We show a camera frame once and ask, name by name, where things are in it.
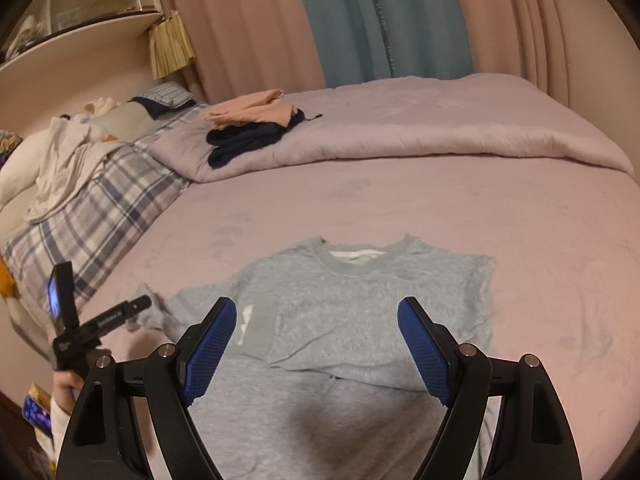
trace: metal screw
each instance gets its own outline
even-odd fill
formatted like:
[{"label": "metal screw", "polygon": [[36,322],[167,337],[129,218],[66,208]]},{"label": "metal screw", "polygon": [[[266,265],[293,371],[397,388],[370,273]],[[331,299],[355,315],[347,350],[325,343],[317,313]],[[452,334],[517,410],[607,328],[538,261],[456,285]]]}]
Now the metal screw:
[{"label": "metal screw", "polygon": [[111,363],[111,358],[108,355],[101,355],[95,361],[95,365],[98,368],[105,368]]},{"label": "metal screw", "polygon": [[174,352],[175,352],[175,345],[173,345],[171,343],[167,343],[165,345],[162,345],[158,349],[158,354],[160,355],[160,357],[169,357],[170,355],[173,355]]},{"label": "metal screw", "polygon": [[473,357],[478,353],[478,349],[471,343],[462,343],[462,345],[460,345],[460,352],[467,357]]},{"label": "metal screw", "polygon": [[524,356],[524,362],[526,362],[526,364],[531,368],[535,368],[540,364],[540,359],[533,354],[527,354]]}]

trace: curtain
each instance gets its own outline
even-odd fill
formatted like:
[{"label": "curtain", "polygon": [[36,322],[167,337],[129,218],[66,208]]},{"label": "curtain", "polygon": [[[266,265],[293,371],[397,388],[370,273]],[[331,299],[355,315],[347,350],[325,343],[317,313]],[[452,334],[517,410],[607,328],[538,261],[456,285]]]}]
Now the curtain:
[{"label": "curtain", "polygon": [[329,87],[473,72],[460,0],[303,1]]},{"label": "curtain", "polygon": [[177,75],[210,103],[270,88],[324,88],[302,0],[162,0],[178,10],[196,55]]},{"label": "curtain", "polygon": [[460,0],[476,72],[524,77],[569,103],[564,38],[555,0]]}]

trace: plaid blanket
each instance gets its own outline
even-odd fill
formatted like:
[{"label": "plaid blanket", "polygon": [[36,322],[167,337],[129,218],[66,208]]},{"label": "plaid blanket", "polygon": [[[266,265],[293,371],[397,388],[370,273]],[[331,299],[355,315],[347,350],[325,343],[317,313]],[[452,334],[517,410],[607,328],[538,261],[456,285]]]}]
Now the plaid blanket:
[{"label": "plaid blanket", "polygon": [[163,131],[194,120],[204,107],[185,110],[156,133],[111,153],[104,171],[62,210],[7,242],[4,260],[38,305],[48,306],[47,283],[53,265],[71,261],[80,310],[178,198],[188,181],[152,158],[147,149]]}]

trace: pink bed sheet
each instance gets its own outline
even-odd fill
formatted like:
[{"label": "pink bed sheet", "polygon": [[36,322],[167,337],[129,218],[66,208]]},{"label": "pink bed sheet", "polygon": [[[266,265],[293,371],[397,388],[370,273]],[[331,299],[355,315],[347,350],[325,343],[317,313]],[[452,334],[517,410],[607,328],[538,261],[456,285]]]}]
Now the pink bed sheet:
[{"label": "pink bed sheet", "polygon": [[[640,419],[640,189],[621,171],[549,158],[428,156],[319,162],[193,185],[82,318],[139,282],[170,296],[307,237],[386,245],[405,233],[495,258],[497,356],[542,359],[584,479],[601,478]],[[104,342],[125,360],[162,339],[122,329]],[[150,452],[156,469],[159,453]]]}]

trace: small screen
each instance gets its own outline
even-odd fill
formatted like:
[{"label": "small screen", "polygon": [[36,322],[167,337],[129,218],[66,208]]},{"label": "small screen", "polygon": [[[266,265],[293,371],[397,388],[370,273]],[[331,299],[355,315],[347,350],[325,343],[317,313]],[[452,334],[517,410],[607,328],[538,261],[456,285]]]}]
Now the small screen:
[{"label": "small screen", "polygon": [[49,296],[49,311],[51,317],[55,320],[60,318],[60,302],[58,300],[58,288],[56,286],[56,280],[53,276],[49,279],[49,285],[47,286],[47,295]]},{"label": "small screen", "polygon": [[30,396],[24,398],[22,416],[34,427],[51,436],[51,416]]}]

